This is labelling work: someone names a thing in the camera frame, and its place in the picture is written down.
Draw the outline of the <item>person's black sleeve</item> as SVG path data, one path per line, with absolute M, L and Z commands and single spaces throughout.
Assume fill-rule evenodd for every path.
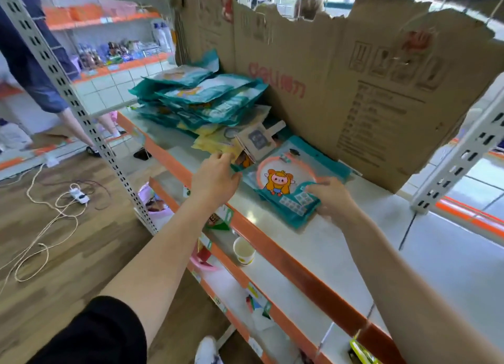
M 26 364 L 147 364 L 146 334 L 128 305 L 98 296 Z

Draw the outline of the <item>pile of yellow packets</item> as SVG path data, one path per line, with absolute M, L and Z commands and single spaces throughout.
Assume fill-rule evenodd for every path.
M 236 159 L 243 152 L 243 148 L 238 141 L 234 140 L 235 137 L 248 127 L 262 123 L 270 110 L 271 106 L 255 105 L 248 109 L 238 125 L 223 126 L 209 135 L 198 136 L 192 144 L 192 148 L 211 154 L 217 152 L 231 153 Z

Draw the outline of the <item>person's left hand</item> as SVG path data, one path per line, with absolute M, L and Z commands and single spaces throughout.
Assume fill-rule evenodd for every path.
M 229 202 L 241 182 L 241 174 L 230 165 L 215 162 L 215 154 L 205 159 L 192 175 L 190 200 L 211 214 Z

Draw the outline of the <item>torn brown cardboard sheet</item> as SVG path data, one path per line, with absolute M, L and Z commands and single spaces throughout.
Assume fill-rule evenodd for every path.
M 215 49 L 226 73 L 268 84 L 268 104 L 295 134 L 391 193 L 504 72 L 504 40 L 431 2 L 355 0 L 343 16 L 294 20 L 266 4 L 172 3 L 177 58 Z

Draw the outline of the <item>brown card packet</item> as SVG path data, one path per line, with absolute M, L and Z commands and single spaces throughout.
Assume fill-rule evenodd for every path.
M 243 148 L 251 163 L 255 164 L 262 161 L 278 147 L 273 136 L 285 127 L 286 123 L 283 120 L 270 128 L 265 128 L 262 123 L 256 123 L 238 132 L 235 140 Z

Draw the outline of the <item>orange background goods shelf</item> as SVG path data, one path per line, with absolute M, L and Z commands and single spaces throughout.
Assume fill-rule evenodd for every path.
M 161 61 L 152 21 L 164 18 L 152 7 L 133 2 L 106 1 L 70 6 L 44 5 L 50 31 L 82 76 L 97 75 L 122 64 Z

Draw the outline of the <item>teal cartoon snack packet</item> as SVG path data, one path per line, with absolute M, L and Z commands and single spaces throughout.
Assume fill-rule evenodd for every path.
M 306 187 L 332 176 L 346 183 L 351 169 L 331 160 L 299 136 L 291 136 L 243 170 L 243 180 L 294 229 L 304 227 L 320 205 Z

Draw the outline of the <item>yellow green packet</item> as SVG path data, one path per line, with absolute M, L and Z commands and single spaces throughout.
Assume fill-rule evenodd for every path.
M 353 364 L 382 364 L 374 355 L 366 350 L 356 339 L 349 342 L 348 356 Z

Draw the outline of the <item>small green box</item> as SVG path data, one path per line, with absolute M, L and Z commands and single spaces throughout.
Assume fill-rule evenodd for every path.
M 230 231 L 230 223 L 234 215 L 234 210 L 226 204 L 220 206 L 206 222 L 208 229 Z

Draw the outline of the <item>white plastic bottles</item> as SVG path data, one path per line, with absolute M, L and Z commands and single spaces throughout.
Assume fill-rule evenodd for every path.
M 171 31 L 166 22 L 152 21 L 152 33 L 162 52 L 172 55 L 175 53 Z

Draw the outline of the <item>white paper cup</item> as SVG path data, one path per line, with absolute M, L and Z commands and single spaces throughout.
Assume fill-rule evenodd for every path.
M 247 266 L 254 260 L 255 248 L 242 236 L 239 236 L 233 243 L 233 252 L 238 262 Z

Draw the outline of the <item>pink plastic basket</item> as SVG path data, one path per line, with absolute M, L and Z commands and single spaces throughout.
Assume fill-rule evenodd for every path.
M 151 219 L 161 220 L 173 215 L 171 208 L 155 193 L 149 183 L 142 185 L 139 189 L 138 196 L 142 203 L 146 206 Z

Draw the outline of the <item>orange-edged white shelf board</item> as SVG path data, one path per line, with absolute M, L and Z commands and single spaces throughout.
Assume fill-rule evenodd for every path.
M 292 350 L 290 340 L 279 326 L 259 328 L 258 316 L 246 303 L 249 294 L 226 269 L 202 271 L 192 262 L 189 262 L 188 269 L 264 364 L 292 364 L 296 361 L 296 349 Z
M 228 207 L 234 210 L 230 231 L 204 229 L 200 237 L 213 255 L 209 262 L 226 269 L 245 289 L 249 282 L 271 302 L 270 317 L 262 316 L 261 309 L 253 310 L 251 297 L 246 303 L 258 316 L 259 328 L 279 326 L 296 349 L 296 361 L 302 364 L 301 352 L 313 364 L 352 364 L 348 357 L 349 338 L 340 331 L 330 317 L 310 298 L 307 290 L 299 288 L 297 274 L 307 274 L 315 279 L 291 253 L 299 254 L 303 244 L 300 234 L 278 219 L 266 203 L 245 183 L 241 183 Z M 254 260 L 241 265 L 234 252 L 233 243 L 244 237 L 256 250 Z
M 209 153 L 192 149 L 192 138 L 180 129 L 165 128 L 138 116 L 130 107 L 118 112 L 119 124 L 141 143 L 165 169 L 150 179 L 151 188 L 173 211 L 187 198 L 183 188 L 192 182 Z M 377 309 L 371 311 L 371 295 L 350 255 L 341 230 L 319 214 L 311 215 L 307 226 L 296 230 L 275 215 L 271 204 L 256 193 L 242 176 L 240 185 L 225 206 L 216 214 L 256 250 L 249 265 L 230 258 L 231 232 L 204 231 L 202 243 L 231 275 L 245 286 L 282 330 L 295 341 L 314 362 L 329 363 L 329 353 L 318 354 L 318 346 L 336 348 L 329 338 L 322 341 L 322 332 L 342 331 L 343 349 L 347 338 L 358 335 L 357 341 L 383 364 L 406 364 L 385 325 L 377 323 Z M 413 213 L 398 196 L 379 199 L 394 200 L 392 225 L 385 215 L 377 215 L 387 236 L 404 237 Z

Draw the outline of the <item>small colourful box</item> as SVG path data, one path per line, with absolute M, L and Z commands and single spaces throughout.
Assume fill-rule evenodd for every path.
M 268 298 L 263 295 L 262 292 L 252 282 L 249 282 L 245 289 L 251 297 L 251 306 L 253 310 L 261 309 L 262 316 L 268 318 L 269 320 L 272 320 L 270 317 L 272 304 L 268 300 Z

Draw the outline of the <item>person's right hand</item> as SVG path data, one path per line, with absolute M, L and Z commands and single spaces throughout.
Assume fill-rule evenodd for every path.
M 329 216 L 343 231 L 355 227 L 361 218 L 361 210 L 345 185 L 336 177 L 325 177 L 319 183 L 331 180 L 331 189 L 325 196 L 315 196 L 321 202 L 322 214 Z

